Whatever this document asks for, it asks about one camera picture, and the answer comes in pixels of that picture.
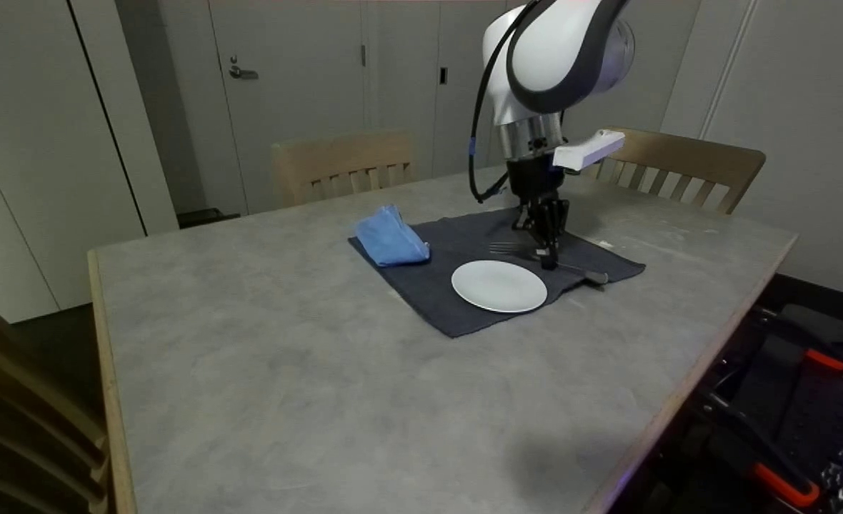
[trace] placemat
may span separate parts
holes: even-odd
[[[429,325],[434,325],[447,338],[467,338],[517,318],[474,310],[454,295],[451,273],[470,260],[506,260],[534,273],[549,291],[544,305],[583,285],[581,273],[600,273],[609,275],[611,284],[619,284],[647,268],[583,238],[563,235],[559,258],[560,265],[556,273],[544,273],[539,263],[521,258],[524,248],[534,248],[534,243],[531,235],[511,228],[514,214],[517,208],[506,208],[414,227],[420,241],[431,245],[431,260],[420,265],[391,265],[379,273]]]

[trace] tabletop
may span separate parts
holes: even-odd
[[[483,208],[467,178],[93,251],[124,511],[603,511],[796,235],[566,181],[634,280],[447,340],[350,245]]]

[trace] wooden chair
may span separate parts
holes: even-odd
[[[110,511],[106,430],[16,353],[0,318],[0,505]]]
[[[586,176],[599,176],[607,183],[653,197],[733,214],[763,163],[767,154],[754,148],[654,131],[627,131],[623,153]]]
[[[283,187],[283,207],[414,181],[414,146],[397,131],[274,143],[271,163]]]

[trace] blue towel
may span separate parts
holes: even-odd
[[[379,268],[429,260],[429,245],[400,220],[394,207],[369,214],[357,227],[357,241]]]

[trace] plate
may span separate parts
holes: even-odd
[[[503,260],[473,260],[457,265],[451,288],[483,311],[521,315],[546,303],[546,285],[524,265]]]

